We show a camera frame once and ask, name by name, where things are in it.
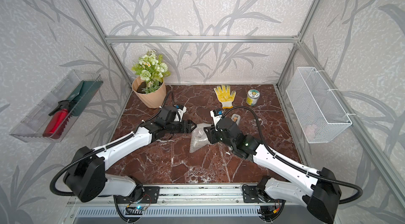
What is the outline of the green white artificial flowers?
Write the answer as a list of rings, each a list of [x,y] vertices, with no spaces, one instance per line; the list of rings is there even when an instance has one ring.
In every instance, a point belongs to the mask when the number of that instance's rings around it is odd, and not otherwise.
[[[135,62],[131,70],[142,81],[136,89],[141,94],[156,92],[162,86],[164,78],[171,74],[168,65],[163,61],[163,55],[158,54],[156,50],[148,50]]]

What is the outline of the dark green trowel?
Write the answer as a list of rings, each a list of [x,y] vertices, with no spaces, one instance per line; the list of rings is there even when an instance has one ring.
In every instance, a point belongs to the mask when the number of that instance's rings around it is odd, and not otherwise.
[[[67,100],[71,116],[78,117],[86,108],[94,95],[94,81],[81,81],[72,91]]]

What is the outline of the clear bubble wrap sheet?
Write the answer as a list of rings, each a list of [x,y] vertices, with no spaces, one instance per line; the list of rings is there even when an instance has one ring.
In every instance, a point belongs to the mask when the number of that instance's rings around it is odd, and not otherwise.
[[[204,128],[206,127],[210,128],[211,125],[208,123],[200,123],[197,124],[197,127],[193,130],[192,138],[190,141],[190,153],[194,153],[200,148],[210,144],[207,134],[204,131]]]

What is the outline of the yellow white work glove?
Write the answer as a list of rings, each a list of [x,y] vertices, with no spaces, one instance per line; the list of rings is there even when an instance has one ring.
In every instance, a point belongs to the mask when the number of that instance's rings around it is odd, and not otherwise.
[[[221,85],[214,88],[218,101],[222,104],[223,109],[233,108],[233,101],[236,97],[236,91],[231,90],[230,85]]]

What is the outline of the red spray bottle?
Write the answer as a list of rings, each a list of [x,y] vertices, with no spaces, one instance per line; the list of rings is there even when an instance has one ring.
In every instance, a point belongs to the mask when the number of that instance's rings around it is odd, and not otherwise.
[[[42,136],[54,140],[60,139],[75,105],[76,102],[74,101],[59,101],[57,107],[49,113],[51,120],[46,126]]]

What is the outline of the sunflower label tin can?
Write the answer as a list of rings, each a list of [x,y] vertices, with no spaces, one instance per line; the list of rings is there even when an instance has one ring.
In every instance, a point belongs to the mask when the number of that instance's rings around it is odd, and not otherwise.
[[[261,96],[261,94],[260,94],[260,92],[258,90],[256,90],[256,89],[248,90],[246,103],[249,106],[255,106],[257,104],[260,96]]]

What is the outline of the clear plastic wall bin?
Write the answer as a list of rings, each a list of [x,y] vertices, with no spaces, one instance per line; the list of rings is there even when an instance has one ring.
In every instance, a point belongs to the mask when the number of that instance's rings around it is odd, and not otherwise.
[[[49,113],[57,107],[59,101],[67,100],[69,95],[81,81],[95,82],[93,97],[103,85],[103,80],[99,73],[71,70],[69,74],[67,74],[65,78],[56,85],[56,87],[54,87],[52,91],[47,94],[47,96],[45,96],[45,98],[30,111],[30,113],[28,113],[28,115],[17,126],[15,126],[9,134],[23,142],[61,142],[80,115],[78,117],[70,117],[60,139],[54,140],[48,137],[43,137],[42,134],[51,120]]]

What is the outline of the beige ribbed flower pot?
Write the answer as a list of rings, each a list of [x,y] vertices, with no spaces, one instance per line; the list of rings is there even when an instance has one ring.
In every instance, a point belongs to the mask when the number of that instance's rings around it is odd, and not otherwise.
[[[159,86],[159,89],[155,92],[149,94],[143,94],[138,92],[138,89],[141,90],[141,87],[144,85],[144,82],[140,77],[137,77],[132,83],[132,90],[135,95],[149,108],[156,109],[162,106],[165,96],[167,94],[166,85],[163,82]]]

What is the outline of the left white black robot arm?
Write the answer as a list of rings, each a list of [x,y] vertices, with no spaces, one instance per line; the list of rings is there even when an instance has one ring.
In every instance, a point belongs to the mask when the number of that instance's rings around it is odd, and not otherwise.
[[[183,119],[186,111],[183,105],[162,104],[155,115],[142,121],[127,135],[93,149],[79,149],[71,163],[51,180],[50,191],[57,196],[76,196],[83,203],[97,197],[127,197],[133,194],[137,187],[133,178],[107,174],[107,170],[122,158],[166,134],[192,133],[197,125],[192,120]]]

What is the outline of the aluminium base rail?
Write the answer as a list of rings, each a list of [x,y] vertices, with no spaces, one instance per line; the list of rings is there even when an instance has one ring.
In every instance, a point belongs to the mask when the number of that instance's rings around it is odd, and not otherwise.
[[[315,190],[315,182],[309,186],[299,186],[291,182],[279,181],[271,178],[258,185],[239,184],[207,184],[207,185],[155,185],[143,186],[134,181],[105,184],[99,192],[96,188],[90,189],[80,199],[72,195],[72,200],[88,203],[93,200],[113,201],[118,197],[118,203],[140,203],[152,205],[280,205],[282,201],[306,206],[311,193]]]

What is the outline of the aluminium cage frame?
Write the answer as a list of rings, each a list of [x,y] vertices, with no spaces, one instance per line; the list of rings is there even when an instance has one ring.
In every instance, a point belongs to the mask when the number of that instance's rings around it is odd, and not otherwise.
[[[84,13],[88,17],[90,23],[96,30],[98,37],[101,39],[102,47],[107,50],[108,55],[118,67],[121,74],[123,74],[125,80],[128,83],[130,78],[123,67],[123,64],[119,60],[118,56],[114,52],[111,44],[108,42],[112,39],[113,43],[295,43],[288,61],[283,68],[282,76],[279,83],[285,78],[288,68],[291,66],[296,51],[300,51],[306,59],[306,62],[317,69],[320,76],[325,80],[330,88],[334,89],[334,92],[338,102],[343,106],[346,112],[354,113],[353,108],[348,104],[343,96],[343,92],[339,91],[337,86],[333,83],[324,68],[314,57],[314,54],[309,47],[303,41],[312,20],[315,18],[315,12],[318,11],[322,0],[314,0],[307,17],[304,20],[303,27],[296,36],[106,36],[102,30],[101,24],[97,20],[94,11],[91,9],[91,5],[88,0],[77,0],[83,9]],[[374,164],[375,168],[381,174],[382,179],[387,184],[387,187],[391,193],[395,196],[396,200],[405,209],[405,181],[400,176],[398,171],[395,170],[388,157],[385,156],[383,151],[377,146],[377,143],[368,132],[366,126],[361,122],[357,114],[354,114],[352,132],[357,138],[359,144],[362,146],[363,151],[368,155],[369,159]]]

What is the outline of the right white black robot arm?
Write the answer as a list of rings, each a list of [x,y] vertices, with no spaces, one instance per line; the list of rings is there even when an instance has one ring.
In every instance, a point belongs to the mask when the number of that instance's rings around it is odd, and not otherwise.
[[[285,178],[285,181],[263,179],[258,184],[257,191],[263,201],[289,201],[305,207],[318,220],[332,224],[339,205],[356,201],[363,195],[361,187],[337,180],[331,170],[302,165],[273,150],[264,141],[261,131],[258,132],[259,138],[243,134],[222,109],[212,110],[210,114],[213,124],[204,130],[211,144],[227,145],[239,158]]]

